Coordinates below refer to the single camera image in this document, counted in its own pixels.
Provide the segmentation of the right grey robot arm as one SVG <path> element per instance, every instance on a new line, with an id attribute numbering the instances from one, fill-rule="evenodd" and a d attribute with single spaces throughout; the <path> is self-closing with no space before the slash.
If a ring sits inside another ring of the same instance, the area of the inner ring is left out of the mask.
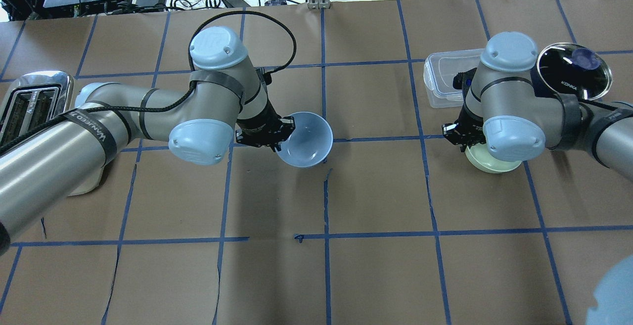
<path id="1" fill-rule="evenodd" d="M 457 74 L 459 117 L 443 136 L 484 172 L 505 173 L 545 150 L 583 150 L 632 178 L 632 105 L 602 102 L 610 67 L 590 48 L 555 43 L 538 49 L 521 32 L 489 39 L 477 67 Z"/>

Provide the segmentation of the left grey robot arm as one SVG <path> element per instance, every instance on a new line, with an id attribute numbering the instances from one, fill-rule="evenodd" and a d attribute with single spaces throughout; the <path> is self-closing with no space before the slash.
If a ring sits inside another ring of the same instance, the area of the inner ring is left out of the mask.
<path id="1" fill-rule="evenodd" d="M 181 160 L 215 165 L 233 141 L 281 150 L 296 128 L 269 99 L 269 75 L 253 66 L 228 27 L 197 30 L 188 44 L 186 93 L 119 83 L 85 86 L 75 108 L 1 147 L 1 252 L 36 219 L 108 165 L 131 141 L 165 141 Z"/>

